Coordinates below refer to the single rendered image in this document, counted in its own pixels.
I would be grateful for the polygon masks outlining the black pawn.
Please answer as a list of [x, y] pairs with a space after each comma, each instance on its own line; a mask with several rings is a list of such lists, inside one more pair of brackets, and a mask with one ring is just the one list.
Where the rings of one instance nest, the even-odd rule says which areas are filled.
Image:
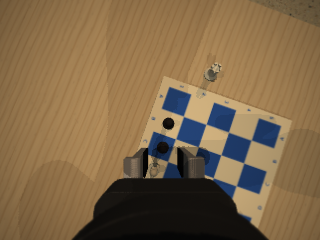
[[165, 129], [172, 129], [174, 127], [174, 120], [172, 118], [165, 118], [163, 120], [163, 127]]
[[157, 150], [161, 154], [166, 153], [168, 151], [168, 149], [169, 149], [169, 146], [168, 146], [168, 144], [166, 142], [160, 142], [157, 145]]

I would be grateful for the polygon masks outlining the white chess rook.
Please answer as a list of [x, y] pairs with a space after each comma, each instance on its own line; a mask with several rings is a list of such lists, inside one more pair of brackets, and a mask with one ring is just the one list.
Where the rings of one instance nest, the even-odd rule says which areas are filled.
[[204, 72], [205, 79], [212, 81], [217, 77], [217, 73], [221, 71], [222, 67], [219, 63], [214, 63], [211, 68], [207, 68]]

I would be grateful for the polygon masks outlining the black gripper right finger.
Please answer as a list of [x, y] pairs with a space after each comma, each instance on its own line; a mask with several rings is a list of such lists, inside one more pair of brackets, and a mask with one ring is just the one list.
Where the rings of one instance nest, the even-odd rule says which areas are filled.
[[185, 148], [177, 148], [177, 168], [181, 178], [205, 178], [205, 159]]

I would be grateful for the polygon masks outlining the blue and cream chessboard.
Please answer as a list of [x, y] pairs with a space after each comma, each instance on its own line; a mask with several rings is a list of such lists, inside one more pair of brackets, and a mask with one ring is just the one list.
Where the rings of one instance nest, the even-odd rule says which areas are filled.
[[[163, 120], [174, 127], [165, 129]], [[258, 228], [292, 120], [164, 76], [143, 133], [148, 167], [145, 178], [181, 178], [177, 148], [205, 159], [205, 178], [235, 202], [238, 214]], [[169, 149], [161, 154], [160, 142]], [[137, 151], [138, 151], [137, 150]]]

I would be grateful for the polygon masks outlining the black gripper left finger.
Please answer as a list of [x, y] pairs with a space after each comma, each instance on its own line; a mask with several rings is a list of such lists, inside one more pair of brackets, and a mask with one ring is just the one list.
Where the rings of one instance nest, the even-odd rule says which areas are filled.
[[133, 157], [124, 158], [123, 178], [145, 178], [148, 170], [148, 148], [140, 148]]

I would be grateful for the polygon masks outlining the white pawn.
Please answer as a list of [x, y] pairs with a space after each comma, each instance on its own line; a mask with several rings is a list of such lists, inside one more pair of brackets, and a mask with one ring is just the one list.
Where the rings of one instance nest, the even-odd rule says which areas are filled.
[[151, 163], [148, 167], [148, 171], [150, 176], [155, 177], [160, 171], [160, 166], [157, 163]]

